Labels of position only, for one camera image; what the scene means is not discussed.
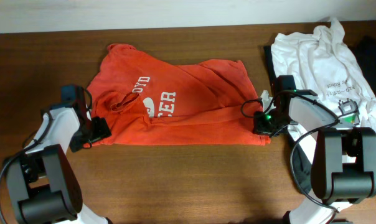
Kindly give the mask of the red printed t-shirt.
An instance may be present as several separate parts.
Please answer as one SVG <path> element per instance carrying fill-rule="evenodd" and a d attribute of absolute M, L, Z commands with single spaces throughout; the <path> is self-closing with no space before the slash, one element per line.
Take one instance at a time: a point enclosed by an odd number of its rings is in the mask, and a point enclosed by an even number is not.
<path fill-rule="evenodd" d="M 103 144 L 255 145 L 251 116 L 262 107 L 243 62 L 172 65 L 129 44 L 111 44 L 88 86 L 92 115 L 106 119 Z"/>

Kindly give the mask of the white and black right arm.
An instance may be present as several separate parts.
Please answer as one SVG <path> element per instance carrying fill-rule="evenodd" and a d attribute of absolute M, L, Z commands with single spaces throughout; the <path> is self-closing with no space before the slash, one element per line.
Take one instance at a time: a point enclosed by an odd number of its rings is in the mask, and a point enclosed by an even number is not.
<path fill-rule="evenodd" d="M 355 127 L 324 106 L 311 90 L 283 90 L 257 99 L 267 105 L 251 118 L 255 134 L 272 137 L 288 125 L 300 124 L 315 139 L 311 187 L 297 208 L 286 212 L 284 223 L 334 223 L 343 209 L 376 196 L 376 133 Z"/>

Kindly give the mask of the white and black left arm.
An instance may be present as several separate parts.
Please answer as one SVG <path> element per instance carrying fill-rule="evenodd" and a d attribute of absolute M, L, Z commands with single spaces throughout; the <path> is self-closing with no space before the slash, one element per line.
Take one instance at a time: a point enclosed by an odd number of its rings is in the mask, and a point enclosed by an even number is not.
<path fill-rule="evenodd" d="M 53 105 L 32 141 L 5 160 L 0 184 L 7 184 L 18 223 L 110 223 L 88 208 L 67 160 L 68 150 L 91 148 L 110 136 L 103 118 L 90 116 L 86 103 Z"/>

